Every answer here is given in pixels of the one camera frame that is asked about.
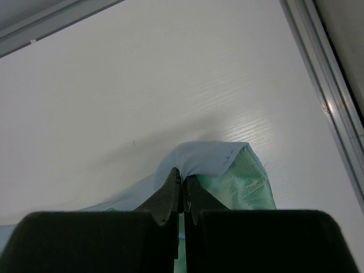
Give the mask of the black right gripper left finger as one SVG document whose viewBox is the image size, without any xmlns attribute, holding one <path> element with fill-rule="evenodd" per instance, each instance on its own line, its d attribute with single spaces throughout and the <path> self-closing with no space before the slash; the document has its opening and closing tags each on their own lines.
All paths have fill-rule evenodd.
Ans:
<svg viewBox="0 0 364 273">
<path fill-rule="evenodd" d="M 179 248 L 181 177 L 132 211 L 36 212 L 13 231 L 2 272 L 172 272 Z"/>
</svg>

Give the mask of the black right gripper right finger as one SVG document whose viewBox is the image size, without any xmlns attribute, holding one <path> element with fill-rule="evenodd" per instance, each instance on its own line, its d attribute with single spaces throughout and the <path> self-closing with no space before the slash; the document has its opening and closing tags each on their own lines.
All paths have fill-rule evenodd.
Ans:
<svg viewBox="0 0 364 273">
<path fill-rule="evenodd" d="M 341 229 L 319 210 L 231 210 L 197 177 L 183 184 L 188 272 L 357 272 Z"/>
</svg>

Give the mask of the light blue green pillowcase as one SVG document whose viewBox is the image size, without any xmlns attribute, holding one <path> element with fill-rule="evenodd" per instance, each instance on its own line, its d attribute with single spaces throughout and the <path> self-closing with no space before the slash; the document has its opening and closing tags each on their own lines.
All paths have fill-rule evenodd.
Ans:
<svg viewBox="0 0 364 273">
<path fill-rule="evenodd" d="M 189 142 L 177 146 L 160 163 L 153 177 L 132 187 L 122 197 L 76 212 L 132 211 L 144 203 L 167 179 L 171 169 L 180 172 L 179 248 L 172 272 L 188 272 L 185 251 L 183 184 L 190 176 L 231 210 L 276 209 L 268 175 L 247 143 Z M 18 226 L 1 228 L 1 255 Z"/>
</svg>

